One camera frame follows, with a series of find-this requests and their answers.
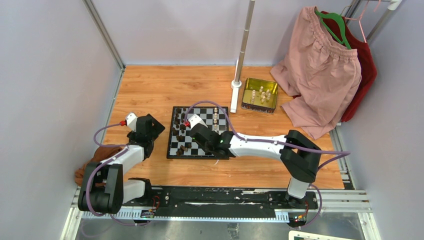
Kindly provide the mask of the black white chess board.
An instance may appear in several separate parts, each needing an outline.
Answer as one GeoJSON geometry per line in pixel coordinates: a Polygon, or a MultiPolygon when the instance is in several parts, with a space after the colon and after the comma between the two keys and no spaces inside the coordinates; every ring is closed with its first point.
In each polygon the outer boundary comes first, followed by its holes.
{"type": "MultiPolygon", "coordinates": [[[[224,106],[214,113],[215,106],[195,106],[188,112],[188,118],[197,114],[207,124],[208,128],[218,134],[229,130],[229,124],[224,113],[229,113],[229,108],[224,106]],[[218,114],[217,130],[214,130],[214,114],[218,114]]],[[[190,137],[191,128],[184,125],[187,106],[174,106],[172,109],[171,125],[168,138],[166,157],[168,159],[194,159],[194,160],[216,160],[212,153],[205,153],[190,137]]]]}

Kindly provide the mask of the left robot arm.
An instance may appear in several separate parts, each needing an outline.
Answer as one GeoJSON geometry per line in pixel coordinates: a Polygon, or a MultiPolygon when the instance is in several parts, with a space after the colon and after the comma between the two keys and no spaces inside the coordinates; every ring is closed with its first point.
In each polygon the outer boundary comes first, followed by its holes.
{"type": "Polygon", "coordinates": [[[99,162],[90,162],[84,171],[78,196],[78,209],[95,216],[117,214],[122,205],[135,201],[146,207],[159,204],[153,195],[152,184],[147,178],[124,180],[124,174],[149,158],[154,150],[154,141],[165,130],[151,114],[136,116],[129,113],[118,126],[127,126],[127,144],[105,145],[115,148],[116,153],[99,162]]]}

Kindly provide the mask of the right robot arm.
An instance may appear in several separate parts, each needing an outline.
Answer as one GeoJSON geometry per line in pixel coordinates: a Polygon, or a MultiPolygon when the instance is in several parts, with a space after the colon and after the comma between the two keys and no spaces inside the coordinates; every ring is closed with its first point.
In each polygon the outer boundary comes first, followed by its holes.
{"type": "Polygon", "coordinates": [[[250,156],[281,161],[291,175],[286,204],[298,209],[305,203],[306,191],[316,180],[322,154],[320,148],[299,131],[290,130],[287,135],[261,139],[232,131],[217,133],[201,123],[190,127],[189,135],[198,146],[219,159],[250,156]]]}

